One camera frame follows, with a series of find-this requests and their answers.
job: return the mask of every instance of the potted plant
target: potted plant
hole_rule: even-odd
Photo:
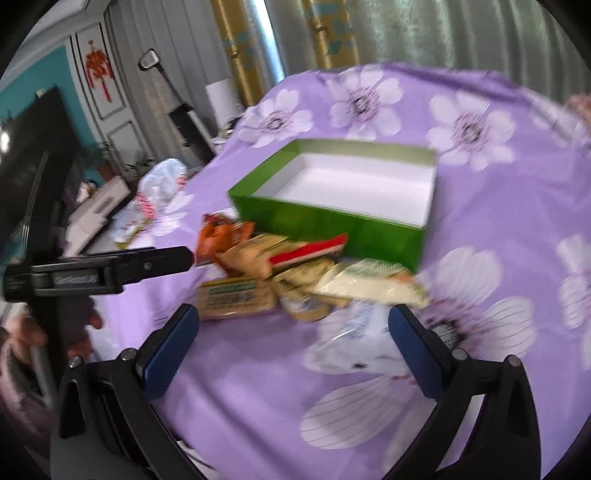
[[[127,172],[131,180],[137,184],[156,164],[153,158],[142,158],[135,165],[127,164]]]
[[[97,142],[82,151],[82,167],[84,169],[94,168],[98,170],[105,182],[115,177],[115,170],[111,165],[111,158],[115,153],[113,142]]]

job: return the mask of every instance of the human hand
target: human hand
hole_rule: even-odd
[[[92,310],[87,323],[96,329],[103,327],[103,320],[95,310]],[[32,347],[43,347],[47,344],[46,333],[39,327],[28,311],[24,311],[10,320],[7,325],[7,331],[10,334],[12,353],[25,365],[31,365]],[[86,334],[81,342],[70,345],[66,353],[68,358],[79,355],[84,359],[88,359],[92,353],[92,344],[90,343],[88,334]]]

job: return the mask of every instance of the screw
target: screw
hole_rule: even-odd
[[[76,368],[78,365],[80,365],[82,363],[82,358],[79,356],[75,356],[74,358],[72,358],[69,362],[68,365],[70,365],[70,368]]]
[[[456,360],[459,360],[460,362],[462,362],[466,358],[468,358],[468,354],[464,350],[462,350],[461,348],[456,348],[456,349],[452,350],[452,357],[455,358]]]
[[[138,351],[135,348],[126,348],[121,352],[121,359],[123,360],[133,360],[135,355],[137,355]]]
[[[512,367],[518,367],[521,365],[521,360],[519,360],[519,358],[517,358],[515,355],[509,355],[507,360]]]

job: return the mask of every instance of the red snack package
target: red snack package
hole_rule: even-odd
[[[274,271],[285,270],[292,265],[312,260],[313,258],[339,253],[345,248],[348,240],[349,236],[346,233],[342,233],[330,240],[313,242],[293,252],[275,255],[269,259],[269,262]]]

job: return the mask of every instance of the cardboard box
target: cardboard box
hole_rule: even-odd
[[[416,271],[431,210],[435,152],[407,145],[294,140],[230,189],[257,231],[316,241],[349,234],[345,254]]]
[[[84,247],[108,223],[108,216],[130,194],[121,177],[114,177],[92,198],[80,205],[72,215],[66,231],[65,257],[80,255]]]

